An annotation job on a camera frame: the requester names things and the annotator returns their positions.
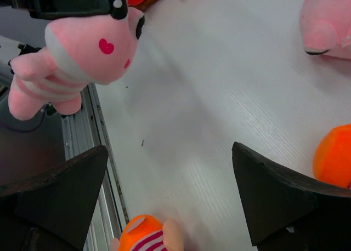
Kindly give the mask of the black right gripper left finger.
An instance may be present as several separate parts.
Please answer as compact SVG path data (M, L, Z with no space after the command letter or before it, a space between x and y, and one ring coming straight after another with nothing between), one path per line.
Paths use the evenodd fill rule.
M1 250L82 250L109 154L96 146L1 183Z

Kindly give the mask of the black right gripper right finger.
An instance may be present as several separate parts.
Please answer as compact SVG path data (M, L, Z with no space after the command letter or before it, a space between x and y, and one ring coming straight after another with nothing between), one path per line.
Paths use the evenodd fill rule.
M326 184L235 142L233 169L258 250L350 250L350 190Z

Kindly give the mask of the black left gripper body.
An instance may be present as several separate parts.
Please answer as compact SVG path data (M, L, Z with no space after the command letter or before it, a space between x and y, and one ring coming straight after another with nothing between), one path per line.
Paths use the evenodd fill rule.
M35 19L60 19L106 15L108 0L1 0L1 7L25 10Z

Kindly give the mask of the pink striped pig plush front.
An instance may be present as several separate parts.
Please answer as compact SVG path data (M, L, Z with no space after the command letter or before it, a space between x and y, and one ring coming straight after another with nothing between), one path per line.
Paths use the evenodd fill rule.
M45 46L10 61L14 77L8 95L13 117L25 121L49 102L62 115L82 105L89 84L108 85L130 67L145 16L127 0L106 0L107 13L65 17L45 28Z

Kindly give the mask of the pink striped pig plush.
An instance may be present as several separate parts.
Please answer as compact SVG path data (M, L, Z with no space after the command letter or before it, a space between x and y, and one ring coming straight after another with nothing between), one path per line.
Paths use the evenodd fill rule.
M299 27L307 54L350 59L350 0L304 0Z
M13 117L25 121L49 102L62 115L82 105L89 84L108 85L130 67L145 16L127 0L106 0L107 13L65 17L45 28L45 46L10 61L14 77L8 95Z

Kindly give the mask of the pink striped pig plush back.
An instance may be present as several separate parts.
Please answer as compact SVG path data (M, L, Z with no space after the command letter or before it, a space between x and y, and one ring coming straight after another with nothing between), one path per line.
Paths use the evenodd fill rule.
M350 0L304 0L299 27L307 54L350 59Z

